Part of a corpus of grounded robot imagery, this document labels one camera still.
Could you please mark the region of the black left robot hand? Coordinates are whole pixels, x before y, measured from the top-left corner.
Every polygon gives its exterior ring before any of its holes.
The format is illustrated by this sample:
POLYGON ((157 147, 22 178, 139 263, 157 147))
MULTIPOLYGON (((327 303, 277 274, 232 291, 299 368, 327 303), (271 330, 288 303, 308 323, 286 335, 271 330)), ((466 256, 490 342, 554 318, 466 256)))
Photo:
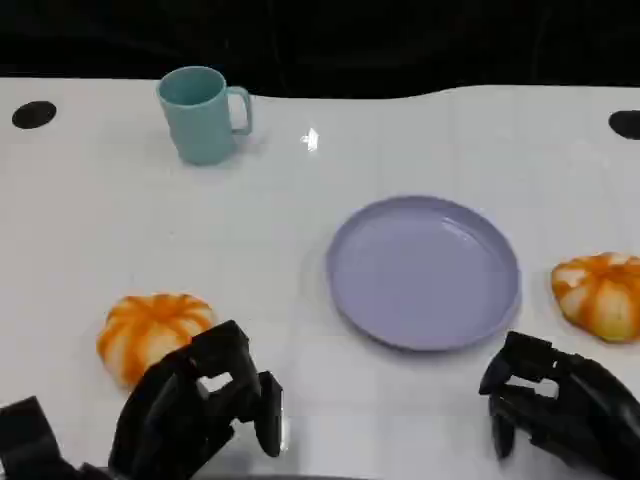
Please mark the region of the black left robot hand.
POLYGON ((283 389, 259 372, 233 320, 152 365, 119 416, 108 466, 125 479, 190 479, 251 423, 264 453, 284 450, 283 389))

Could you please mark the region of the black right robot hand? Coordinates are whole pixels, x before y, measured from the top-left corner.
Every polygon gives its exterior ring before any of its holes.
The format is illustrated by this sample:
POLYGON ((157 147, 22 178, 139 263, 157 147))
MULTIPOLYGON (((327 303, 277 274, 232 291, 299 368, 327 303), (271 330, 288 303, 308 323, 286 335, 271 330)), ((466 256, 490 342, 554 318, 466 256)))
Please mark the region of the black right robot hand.
POLYGON ((479 393, 488 397, 499 460, 511 455, 522 430, 568 465, 611 479, 639 477, 639 401, 600 363, 511 331, 479 393))

